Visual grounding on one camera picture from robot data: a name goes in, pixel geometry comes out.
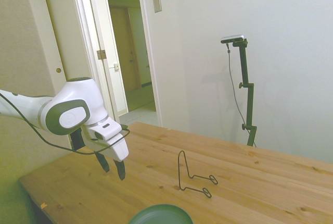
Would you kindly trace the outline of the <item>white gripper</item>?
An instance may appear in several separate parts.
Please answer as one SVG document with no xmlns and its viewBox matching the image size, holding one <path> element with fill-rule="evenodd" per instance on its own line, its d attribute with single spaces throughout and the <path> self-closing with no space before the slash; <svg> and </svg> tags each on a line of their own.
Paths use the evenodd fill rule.
<svg viewBox="0 0 333 224">
<path fill-rule="evenodd" d="M 100 153 L 96 153 L 95 156 L 100 163 L 102 169 L 106 173 L 110 171 L 110 167 L 105 156 L 114 159 L 113 161 L 117 168 L 117 173 L 120 180 L 122 181 L 125 179 L 126 171 L 123 160 L 128 156 L 129 150 L 124 136 L 121 133 L 116 134 L 114 137 L 108 140 L 103 140 L 102 135 L 96 133 L 95 137 L 84 140 L 84 143 L 87 147 L 96 152 L 110 146 L 109 148 L 101 151 Z"/>
</svg>

